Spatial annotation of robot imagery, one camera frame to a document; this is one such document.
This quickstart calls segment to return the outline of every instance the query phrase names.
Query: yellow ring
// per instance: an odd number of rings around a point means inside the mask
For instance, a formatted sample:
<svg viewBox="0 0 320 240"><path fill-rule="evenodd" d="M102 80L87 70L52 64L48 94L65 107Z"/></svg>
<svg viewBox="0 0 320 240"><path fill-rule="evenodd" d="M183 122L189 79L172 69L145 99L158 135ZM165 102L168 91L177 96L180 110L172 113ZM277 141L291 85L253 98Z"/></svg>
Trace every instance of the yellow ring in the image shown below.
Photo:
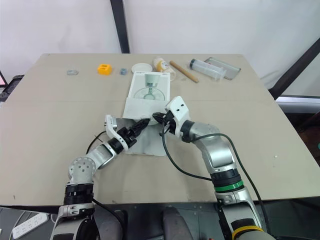
<svg viewBox="0 0 320 240"><path fill-rule="evenodd" d="M239 233L246 231L246 230L257 230L257 231L263 232L263 230L258 226L242 226L242 227L237 228L232 233L232 240L235 240L236 235L238 235Z"/></svg>

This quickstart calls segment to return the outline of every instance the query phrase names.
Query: electrical outlet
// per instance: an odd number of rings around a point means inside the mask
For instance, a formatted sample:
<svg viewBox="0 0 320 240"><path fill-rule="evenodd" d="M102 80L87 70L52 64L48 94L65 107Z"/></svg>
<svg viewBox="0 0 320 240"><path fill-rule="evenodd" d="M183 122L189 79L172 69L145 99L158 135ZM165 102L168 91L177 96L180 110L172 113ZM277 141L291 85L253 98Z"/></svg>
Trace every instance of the electrical outlet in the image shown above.
<svg viewBox="0 0 320 240"><path fill-rule="evenodd" d="M27 221L21 223L12 229L12 235L14 239L18 239L23 235L29 233L33 229L39 227L49 220L49 216L47 213L38 213L37 215L31 217Z"/></svg>

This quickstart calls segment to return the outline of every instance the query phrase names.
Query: orange block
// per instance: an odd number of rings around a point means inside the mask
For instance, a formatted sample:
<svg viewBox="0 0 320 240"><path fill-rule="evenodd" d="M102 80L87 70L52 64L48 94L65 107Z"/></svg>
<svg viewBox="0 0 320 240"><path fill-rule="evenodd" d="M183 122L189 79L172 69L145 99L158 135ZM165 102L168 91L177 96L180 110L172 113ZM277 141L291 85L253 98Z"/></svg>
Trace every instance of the orange block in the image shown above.
<svg viewBox="0 0 320 240"><path fill-rule="evenodd" d="M100 64L97 70L99 74L109 75L112 71L112 67L110 64Z"/></svg>

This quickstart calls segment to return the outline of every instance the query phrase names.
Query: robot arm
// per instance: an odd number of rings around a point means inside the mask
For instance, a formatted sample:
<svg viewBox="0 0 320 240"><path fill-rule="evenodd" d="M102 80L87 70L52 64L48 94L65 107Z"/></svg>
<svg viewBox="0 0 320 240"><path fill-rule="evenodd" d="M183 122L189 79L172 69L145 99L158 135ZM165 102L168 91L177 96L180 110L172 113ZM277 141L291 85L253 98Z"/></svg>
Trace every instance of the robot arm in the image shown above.
<svg viewBox="0 0 320 240"><path fill-rule="evenodd" d="M122 151L133 146L150 119L142 119L129 129L122 127L116 132L115 117L105 118L106 133L111 138L76 158L69 166L69 178L65 186L63 205L53 227L50 240L96 240L98 228L93 218L95 211L93 200L95 172L102 169Z"/></svg>
<svg viewBox="0 0 320 240"><path fill-rule="evenodd" d="M153 117L177 138L194 143L201 151L210 174L218 201L219 223L226 240L238 239L248 232L255 233L254 239L274 240L264 233L258 211L248 189L238 173L233 152L220 136L198 137L219 133L210 124L190 121L189 109L180 96L175 97L165 108L166 114L154 113Z"/></svg>

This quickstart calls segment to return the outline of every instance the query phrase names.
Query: clear plastic box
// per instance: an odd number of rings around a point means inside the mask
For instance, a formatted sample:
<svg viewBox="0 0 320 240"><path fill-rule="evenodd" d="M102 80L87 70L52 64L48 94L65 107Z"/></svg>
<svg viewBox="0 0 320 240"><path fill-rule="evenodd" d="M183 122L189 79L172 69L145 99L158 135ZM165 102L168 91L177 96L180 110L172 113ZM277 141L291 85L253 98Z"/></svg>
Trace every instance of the clear plastic box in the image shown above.
<svg viewBox="0 0 320 240"><path fill-rule="evenodd" d="M241 68L239 68L239 67L232 66L232 65L225 63L223 61L220 61L212 56L209 57L204 62L211 64L211 65L214 65L216 67L225 69L226 72L225 72L224 78L228 79L228 80L234 79L241 70Z"/></svg>
<svg viewBox="0 0 320 240"><path fill-rule="evenodd" d="M198 59L192 59L189 66L190 69L208 75L218 81L222 80L226 74L226 70L224 68L214 66Z"/></svg>

